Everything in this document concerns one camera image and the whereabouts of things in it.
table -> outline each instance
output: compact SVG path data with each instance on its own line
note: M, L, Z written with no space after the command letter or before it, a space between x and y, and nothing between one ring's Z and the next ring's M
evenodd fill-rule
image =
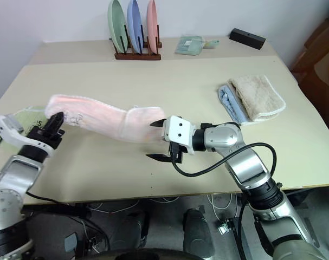
M161 61L116 61L110 41L47 43L34 55L0 100L0 114L45 105L53 94L81 95L130 109L159 106L199 125L230 121L217 89L231 77L265 74L287 108L275 119L242 127L246 144L267 142L278 154L274 179L286 189L329 185L329 130L299 89L276 52L219 38L215 50L198 56L175 55L178 39L162 39ZM31 192L64 202L239 192L221 166L197 178L147 153L166 153L168 145L132 144L64 125L66 134ZM271 153L255 149L270 168ZM0 169L11 156L0 149ZM221 157L185 154L181 168L194 172ZM38 202L26 198L27 204Z

blue towel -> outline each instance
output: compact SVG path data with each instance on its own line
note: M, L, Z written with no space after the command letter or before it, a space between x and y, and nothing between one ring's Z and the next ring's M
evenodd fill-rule
M249 116L233 87L225 84L218 89L218 98L234 122L249 123Z

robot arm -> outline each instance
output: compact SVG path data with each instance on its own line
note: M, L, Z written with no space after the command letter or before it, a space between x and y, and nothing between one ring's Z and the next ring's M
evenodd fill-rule
M151 124L163 127L163 139L170 142L170 156L148 154L159 160L172 162L175 169L188 177L196 177L210 170L194 174L185 173L176 163L182 162L182 153L194 154L195 151L217 152L226 160L228 171L243 192L255 217L255 226L261 243L273 259L324 259L312 245L312 238L305 224L279 189L272 178L275 169L270 173L257 153L243 141L239 126L236 123L221 125L202 124L196 129L190 122L171 116Z
M21 125L11 116L0 116L0 136L19 148L0 172L0 259L30 259L33 242L21 214L25 193L43 169L64 134L60 130L63 113L53 115L43 128L34 126L27 137L19 134Z

black box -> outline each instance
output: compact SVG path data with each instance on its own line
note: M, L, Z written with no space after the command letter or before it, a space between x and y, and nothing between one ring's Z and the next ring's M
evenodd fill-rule
M260 50L266 41L265 38L234 28L229 38L233 41L240 42L257 50Z

pink plate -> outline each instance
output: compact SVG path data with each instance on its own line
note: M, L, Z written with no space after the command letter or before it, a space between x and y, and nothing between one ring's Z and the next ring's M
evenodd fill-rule
M157 12L154 0L150 0L147 6L147 34L152 52L157 53L156 37L157 32Z

